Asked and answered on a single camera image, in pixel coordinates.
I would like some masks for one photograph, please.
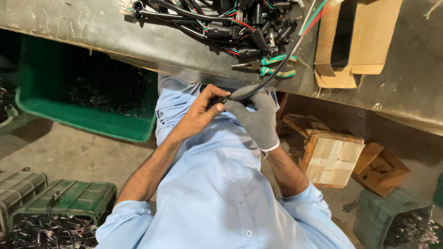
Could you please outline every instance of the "hand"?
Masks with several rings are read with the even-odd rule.
[[[231,98],[241,96],[254,87],[254,85],[242,87],[236,90]],[[225,103],[225,109],[234,114],[262,151],[271,151],[280,144],[276,132],[275,103],[264,90],[259,90],[253,95],[251,101],[255,106],[255,112],[248,111],[242,103],[236,101]]]
[[[202,132],[218,114],[225,110],[223,104],[218,103],[206,111],[209,100],[216,96],[223,97],[230,94],[230,92],[224,91],[212,84],[207,85],[189,107],[185,116],[183,116],[171,131],[172,137],[179,140],[186,140]]]

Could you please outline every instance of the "metal surface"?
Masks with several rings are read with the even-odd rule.
[[[135,20],[119,10],[117,0],[4,0],[0,27],[105,51],[119,60],[191,82],[237,88],[262,81],[254,72],[231,70],[237,59],[175,26],[155,18],[149,23]],[[300,14],[301,9],[295,8],[293,15]],[[306,45],[313,51],[315,43]],[[298,71],[304,68],[299,65]]]
[[[443,127],[443,7],[437,7],[429,19],[423,17],[435,3],[403,0],[385,68],[380,75],[363,76],[357,89],[321,89],[313,67],[301,63],[293,77],[276,79],[268,88],[413,119],[417,128]],[[117,0],[3,0],[0,27],[105,51],[121,61],[190,82],[238,88],[263,80],[256,72],[231,69],[248,60],[238,61],[155,19],[135,21],[118,12]],[[295,8],[293,16],[300,14]],[[316,25],[295,54],[308,65],[314,62],[317,32]]]

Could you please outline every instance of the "taped cardboard box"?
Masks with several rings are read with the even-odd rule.
[[[392,151],[371,142],[361,152],[351,176],[360,185],[385,197],[410,172]]]
[[[341,5],[330,7],[322,16],[314,62],[320,87],[356,88],[354,74],[380,74],[383,70],[402,0],[356,1],[349,59],[344,68],[331,65]]]
[[[330,131],[314,116],[286,114],[283,122],[305,137],[300,169],[318,187],[346,186],[363,149],[360,137]]]

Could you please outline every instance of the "scratch marks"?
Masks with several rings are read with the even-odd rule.
[[[380,103],[375,103],[374,106],[370,110],[374,111],[374,112],[380,112],[381,111]]]
[[[20,26],[15,23],[8,23],[8,26],[20,29]]]
[[[428,12],[426,12],[426,14],[424,14],[423,16],[426,17],[426,20],[429,20],[429,16],[431,15],[431,13],[435,10],[435,8],[437,8],[440,4],[442,4],[443,0],[438,1],[436,4],[434,4],[434,6],[432,6]]]

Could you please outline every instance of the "green plastic crate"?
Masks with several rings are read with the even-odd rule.
[[[56,180],[11,215],[10,229],[13,228],[14,217],[18,214],[47,214],[47,205],[57,191],[59,194],[55,198],[56,204],[51,209],[52,214],[89,216],[98,227],[111,211],[117,189],[112,183]]]
[[[385,198],[363,190],[360,194],[354,234],[365,249],[383,249],[383,242],[394,217],[403,212],[420,210],[430,218],[434,205],[423,202],[403,189],[396,188]]]
[[[7,232],[9,216],[46,186],[43,173],[0,171],[0,231]]]
[[[70,103],[64,92],[65,62],[69,60],[64,51],[71,45],[28,35],[22,43],[16,103],[23,111],[127,141],[146,142],[151,137],[158,100],[157,73],[148,74],[142,99],[145,110],[140,117],[101,111]]]
[[[434,193],[434,203],[443,208],[443,173],[440,174],[439,180],[437,182],[437,189]]]

